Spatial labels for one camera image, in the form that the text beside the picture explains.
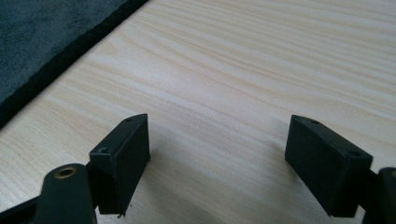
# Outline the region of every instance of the screw hole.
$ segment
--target screw hole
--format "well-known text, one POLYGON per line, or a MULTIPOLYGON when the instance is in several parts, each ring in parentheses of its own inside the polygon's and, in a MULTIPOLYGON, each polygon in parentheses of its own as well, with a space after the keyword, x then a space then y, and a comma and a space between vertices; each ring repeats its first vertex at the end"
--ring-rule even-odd
POLYGON ((359 152, 356 152, 356 151, 349 151, 349 154, 354 157, 359 157, 361 155, 359 152))
POLYGON ((57 179, 65 179, 69 176, 72 176, 77 171, 77 168, 74 166, 65 167, 62 170, 55 173, 55 178, 57 179))
POLYGON ((99 151, 100 153, 108 153, 108 152, 110 151, 110 149, 107 148, 107 147, 102 147, 102 148, 100 148, 98 151, 99 151))

